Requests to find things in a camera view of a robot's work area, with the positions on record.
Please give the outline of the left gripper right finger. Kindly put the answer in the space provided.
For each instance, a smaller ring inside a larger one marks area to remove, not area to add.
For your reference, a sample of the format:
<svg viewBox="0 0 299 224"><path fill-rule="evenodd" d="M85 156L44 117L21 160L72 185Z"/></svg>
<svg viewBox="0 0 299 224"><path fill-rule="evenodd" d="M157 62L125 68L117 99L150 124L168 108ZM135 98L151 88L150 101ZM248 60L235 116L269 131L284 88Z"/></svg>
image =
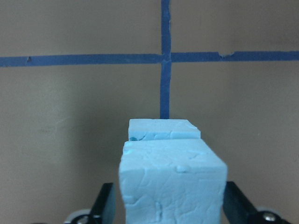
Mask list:
<svg viewBox="0 0 299 224"><path fill-rule="evenodd" d="M230 224L253 224L257 209L233 181L226 183L223 211Z"/></svg>

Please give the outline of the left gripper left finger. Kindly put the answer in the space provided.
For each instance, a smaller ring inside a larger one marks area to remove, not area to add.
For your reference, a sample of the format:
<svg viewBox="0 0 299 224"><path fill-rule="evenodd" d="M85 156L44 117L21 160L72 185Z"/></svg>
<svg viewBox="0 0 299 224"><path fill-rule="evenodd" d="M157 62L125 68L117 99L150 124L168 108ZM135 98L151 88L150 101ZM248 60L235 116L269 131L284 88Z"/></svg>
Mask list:
<svg viewBox="0 0 299 224"><path fill-rule="evenodd" d="M116 210L114 183L104 183L90 211L90 224L112 224Z"/></svg>

